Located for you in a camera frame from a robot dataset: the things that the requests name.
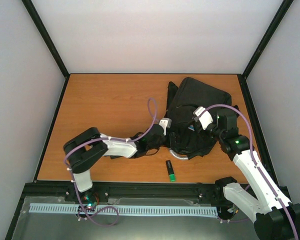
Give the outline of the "green black highlighter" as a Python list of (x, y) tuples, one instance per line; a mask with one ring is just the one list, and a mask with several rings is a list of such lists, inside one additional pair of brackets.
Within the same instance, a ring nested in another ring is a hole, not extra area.
[(175, 182), (176, 181), (176, 176), (175, 176), (175, 173), (174, 173), (172, 162), (170, 160), (166, 160), (165, 163), (166, 163), (167, 173), (168, 173), (168, 177), (169, 177), (170, 182)]

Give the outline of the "black student backpack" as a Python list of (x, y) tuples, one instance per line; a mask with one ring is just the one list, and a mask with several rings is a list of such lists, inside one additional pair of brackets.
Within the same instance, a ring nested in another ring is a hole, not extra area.
[(239, 136), (239, 109), (230, 93), (192, 77), (169, 82), (165, 117), (171, 120), (165, 146), (179, 160), (208, 155), (215, 144)]

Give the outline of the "dog picture book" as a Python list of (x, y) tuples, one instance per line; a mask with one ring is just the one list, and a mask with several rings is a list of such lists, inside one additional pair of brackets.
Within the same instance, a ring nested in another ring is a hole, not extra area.
[(194, 126), (193, 126), (192, 124), (191, 124), (190, 126), (188, 126), (187, 128), (188, 128), (189, 130), (193, 131), (193, 132), (195, 131), (195, 128), (194, 128)]

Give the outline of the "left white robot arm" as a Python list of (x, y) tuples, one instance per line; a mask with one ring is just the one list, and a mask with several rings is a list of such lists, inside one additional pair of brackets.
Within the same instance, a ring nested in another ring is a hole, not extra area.
[(63, 146), (65, 162), (76, 183), (76, 195), (85, 202), (93, 198), (90, 168), (101, 157), (136, 159), (146, 156), (149, 151), (159, 150), (164, 145), (170, 126), (171, 120), (163, 118), (145, 132), (139, 132), (130, 138), (107, 136), (96, 127), (91, 127), (66, 142)]

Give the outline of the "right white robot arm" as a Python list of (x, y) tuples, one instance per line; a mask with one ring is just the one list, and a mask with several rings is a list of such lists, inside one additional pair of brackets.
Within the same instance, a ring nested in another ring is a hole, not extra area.
[[(210, 110), (218, 108), (215, 117)], [(242, 113), (226, 104), (198, 107), (194, 120), (202, 131), (219, 142), (221, 150), (240, 169), (252, 188), (248, 193), (237, 182), (223, 179), (223, 197), (236, 205), (253, 223), (261, 240), (300, 240), (300, 204), (294, 204), (275, 184), (254, 150), (252, 137), (239, 133)]]

